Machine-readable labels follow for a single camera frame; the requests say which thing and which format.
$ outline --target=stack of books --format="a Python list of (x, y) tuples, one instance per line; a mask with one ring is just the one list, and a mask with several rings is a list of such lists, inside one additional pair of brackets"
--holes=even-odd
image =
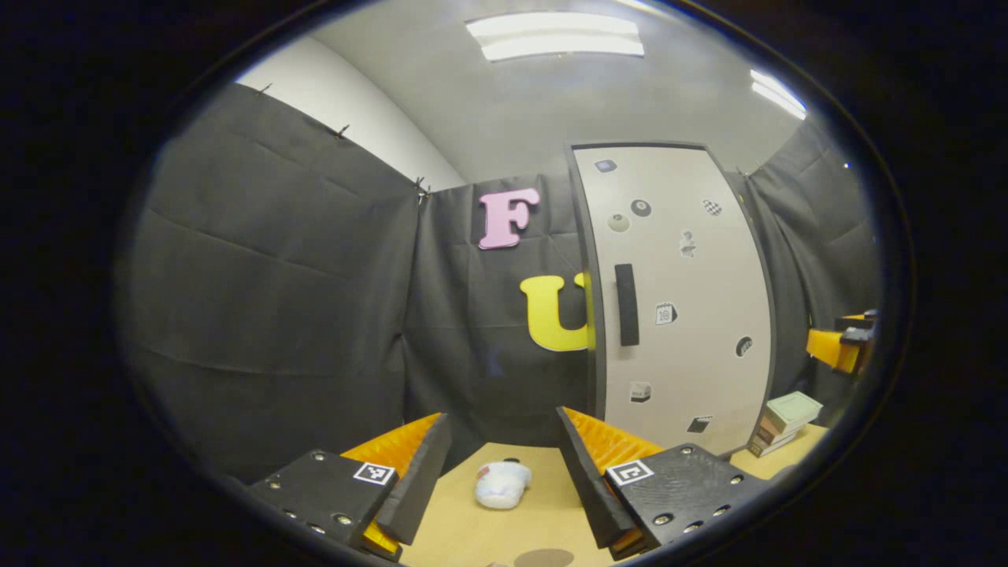
[(749, 451), (757, 457), (787, 445), (805, 424), (818, 417), (823, 405), (800, 391), (766, 403), (759, 429), (749, 441)]

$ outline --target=door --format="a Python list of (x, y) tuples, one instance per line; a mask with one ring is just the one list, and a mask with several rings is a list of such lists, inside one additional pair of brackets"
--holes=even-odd
[(663, 447), (745, 446), (766, 401), (773, 334), (738, 197), (703, 146), (586, 144), (569, 157), (597, 415)]

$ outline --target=white wall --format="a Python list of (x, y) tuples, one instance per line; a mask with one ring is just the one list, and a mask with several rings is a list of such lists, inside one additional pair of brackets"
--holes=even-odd
[(465, 185), (455, 167), (385, 93), (336, 51), (303, 37), (236, 80), (262, 89), (346, 136), (434, 191)]

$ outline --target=wooden table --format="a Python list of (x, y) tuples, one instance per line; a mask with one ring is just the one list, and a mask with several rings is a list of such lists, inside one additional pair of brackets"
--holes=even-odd
[[(827, 430), (806, 425), (793, 441), (762, 458), (747, 450), (732, 455), (733, 465), (759, 478), (770, 478), (797, 463)], [(476, 472), (484, 464), (515, 457), (532, 470), (521, 503), (510, 511), (488, 509), (476, 501)], [(571, 475), (555, 448), (487, 443), (440, 477), (412, 546), (400, 561), (409, 567), (566, 567), (548, 561), (563, 554), (519, 556), (542, 549), (574, 555), (571, 567), (613, 565), (612, 556), (595, 546), (588, 519)]]

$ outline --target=black curtain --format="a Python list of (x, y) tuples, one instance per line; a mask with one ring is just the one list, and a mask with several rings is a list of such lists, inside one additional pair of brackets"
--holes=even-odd
[(229, 85), (157, 156), (123, 249), (123, 347), (195, 456), (251, 482), (402, 424), (409, 180)]
[(773, 290), (771, 396), (804, 391), (824, 404), (817, 423), (826, 426), (840, 417), (856, 380), (809, 357), (808, 329), (832, 330), (837, 317), (878, 308), (882, 273), (867, 190), (832, 139), (809, 118), (759, 169), (729, 174), (753, 217)]
[[(483, 250), (490, 193), (535, 188), (528, 226), (514, 247)], [(587, 351), (553, 352), (528, 333), (526, 277), (559, 275), (560, 323), (586, 322), (570, 182), (544, 176), (480, 183), (431, 195), (420, 207), (406, 339), (406, 421), (452, 415), (446, 470), (485, 442), (553, 445), (556, 406), (587, 412)]]

